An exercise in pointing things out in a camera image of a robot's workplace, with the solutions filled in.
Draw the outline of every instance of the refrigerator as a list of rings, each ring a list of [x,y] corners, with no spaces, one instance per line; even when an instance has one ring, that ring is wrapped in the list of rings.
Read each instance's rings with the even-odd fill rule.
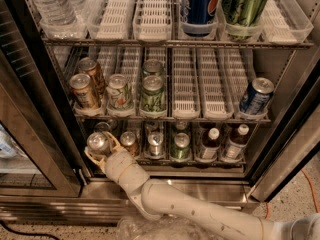
[[[77,39],[48,37],[32,0],[0,0],[0,129],[14,146],[12,157],[0,157],[1,220],[102,224],[138,214],[125,192],[85,154],[87,138],[99,122],[115,121],[113,133],[118,138],[124,131],[135,131],[140,146],[136,160],[151,178],[247,213],[270,201],[319,151],[319,0],[295,0],[313,29],[304,41],[294,44],[263,37],[246,43],[185,38],[177,16],[179,0],[169,0],[166,6],[172,19],[164,31],[169,38],[159,42],[151,35],[137,40],[132,31],[139,29],[135,20],[140,0],[130,1],[131,18],[121,23],[129,26],[127,35],[99,40],[95,31]],[[232,56],[245,65],[247,81],[265,77],[275,85],[266,113],[258,119],[238,116],[235,104],[242,93],[235,89],[240,77],[230,75]],[[79,113],[69,80],[82,57],[98,60],[106,80],[111,73],[131,77],[131,114],[119,115],[108,104],[98,111],[102,114]],[[140,107],[140,70],[150,58],[163,62],[166,79],[165,113],[156,118],[143,114]],[[214,84],[215,70],[224,91],[224,112],[218,115],[215,108],[204,105],[211,99],[205,94]],[[179,85],[183,74],[188,81]],[[189,93],[182,95],[182,101],[181,86]],[[192,109],[185,114],[190,99]],[[146,153],[145,123],[150,120],[164,134],[161,159],[150,159]],[[170,133],[177,121],[190,122],[192,128],[190,159],[182,162],[171,159]],[[250,139],[241,159],[196,161],[202,122],[222,127],[247,124]]]

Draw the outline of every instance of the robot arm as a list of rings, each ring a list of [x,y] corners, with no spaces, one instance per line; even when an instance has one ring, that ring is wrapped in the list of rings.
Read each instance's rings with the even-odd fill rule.
[[[108,158],[105,172],[148,220],[174,214],[230,240],[320,240],[320,215],[272,222],[193,198],[164,181],[150,179],[126,150]]]

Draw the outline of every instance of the aluminum can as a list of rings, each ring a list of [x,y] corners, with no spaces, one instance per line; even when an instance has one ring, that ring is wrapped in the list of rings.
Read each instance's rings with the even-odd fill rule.
[[[256,78],[247,87],[240,104],[241,112],[248,115],[259,114],[273,96],[274,85],[266,78]]]
[[[106,82],[100,64],[89,57],[85,57],[78,62],[77,68],[79,73],[85,73],[91,77],[101,99],[106,89]]]
[[[133,157],[138,156],[138,141],[133,132],[124,132],[121,134],[120,142]]]
[[[163,155],[163,133],[152,132],[148,136],[149,152],[152,157],[161,157]]]
[[[108,137],[104,135],[102,132],[92,133],[87,139],[87,146],[90,154],[92,155],[110,155],[110,145]]]
[[[163,78],[147,76],[142,83],[142,109],[147,112],[165,110],[165,94]]]
[[[181,0],[181,22],[192,25],[213,23],[218,1],[219,0]],[[186,34],[190,36],[205,36],[209,33],[193,34],[186,32]]]
[[[188,159],[190,155],[190,137],[185,133],[178,133],[174,137],[174,146],[171,157],[178,160]]]
[[[132,92],[127,78],[114,74],[109,78],[107,87],[109,104],[116,110],[126,110],[133,106]]]
[[[147,121],[145,122],[145,130],[147,135],[149,135],[151,132],[155,132],[159,130],[159,122],[158,121]]]
[[[117,128],[118,122],[113,119],[108,119],[105,122],[99,122],[94,126],[94,132],[110,132],[113,133],[113,131]]]
[[[87,74],[76,74],[69,81],[71,91],[76,101],[83,109],[97,109],[100,107],[100,100],[93,82]]]
[[[145,78],[150,75],[163,76],[163,66],[158,60],[147,60],[142,67],[142,77]]]
[[[266,3],[267,0],[232,0],[227,22],[245,27],[255,26],[259,22]]]

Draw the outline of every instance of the floor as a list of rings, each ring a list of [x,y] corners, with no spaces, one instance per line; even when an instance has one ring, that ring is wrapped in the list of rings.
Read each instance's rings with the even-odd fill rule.
[[[303,171],[310,177],[317,200],[320,201],[320,155],[315,156],[304,168]],[[269,203],[269,220],[290,221],[316,213],[312,198],[311,187],[305,175],[300,171],[289,182],[282,191]],[[266,204],[262,203],[253,215],[265,218],[267,214]],[[117,227],[85,227],[85,226],[55,226],[55,225],[21,225],[8,224],[8,226],[19,232],[51,234],[56,238],[45,236],[21,236],[13,234],[0,226],[1,240],[37,240],[37,239],[60,239],[60,240],[122,240],[128,238],[117,238]],[[219,239],[210,235],[201,239]]]

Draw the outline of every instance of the brown glass bottle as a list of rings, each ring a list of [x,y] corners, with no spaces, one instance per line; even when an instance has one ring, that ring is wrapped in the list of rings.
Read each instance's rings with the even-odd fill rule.
[[[248,143],[248,133],[249,127],[245,124],[241,124],[238,128],[233,128],[228,137],[222,158],[229,160],[238,159]]]
[[[215,159],[220,148],[219,130],[211,128],[202,133],[199,158]]]

